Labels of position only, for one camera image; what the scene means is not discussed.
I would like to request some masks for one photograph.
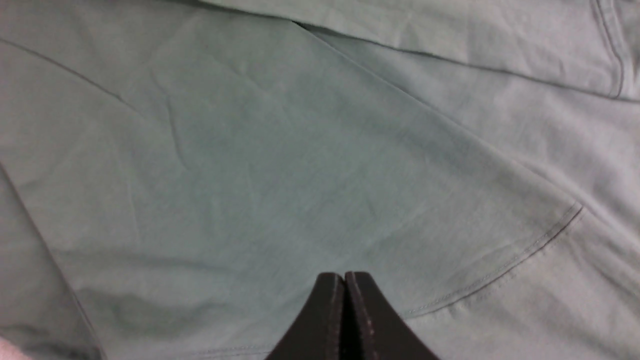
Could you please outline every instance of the wrinkle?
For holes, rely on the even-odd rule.
[[[173,140],[173,150],[175,151],[175,155],[178,158],[178,162],[185,170],[187,170],[187,172],[192,172],[190,168],[187,166],[187,161],[184,156],[184,151],[182,150],[182,146],[180,145],[180,141],[178,137],[178,129],[175,124],[175,114],[173,112],[173,105],[171,103],[171,97],[166,91],[166,89],[162,85],[160,85],[160,82],[158,81],[158,78],[156,76],[156,72],[153,70],[153,68],[149,68],[149,76],[151,78],[151,82],[153,82],[156,88],[160,90],[160,92],[163,95],[166,120],[169,123],[171,138]]]
[[[193,334],[207,325],[215,310],[231,306],[228,303],[202,302],[194,306],[167,306],[134,294],[113,295],[95,289],[77,291],[83,304],[94,316],[128,336],[175,339]]]
[[[65,149],[64,153],[59,156],[59,159],[57,161],[55,161],[51,166],[47,167],[47,169],[42,174],[40,174],[36,179],[30,179],[30,180],[24,181],[22,184],[20,184],[17,187],[19,187],[22,191],[30,188],[36,188],[37,185],[40,184],[44,179],[47,179],[48,177],[56,175],[58,173],[58,170],[63,165],[67,164],[70,161],[71,155],[81,148],[81,146],[84,144],[83,140],[95,128],[96,128],[95,124],[84,126],[82,129],[82,132],[78,134],[78,136],[76,137],[76,140],[71,144],[71,146],[68,146]]]
[[[233,270],[229,267],[216,266],[210,263],[204,263],[203,261],[179,258],[177,256],[167,258],[139,252],[129,252],[105,248],[101,248],[99,250],[91,252],[68,249],[52,249],[51,252],[56,256],[56,258],[77,258],[83,259],[83,261],[87,261],[90,263],[109,263],[110,266],[114,266],[114,263],[126,263],[127,265],[136,264],[141,267],[152,268],[187,268],[190,270],[195,270],[197,272],[229,273]]]

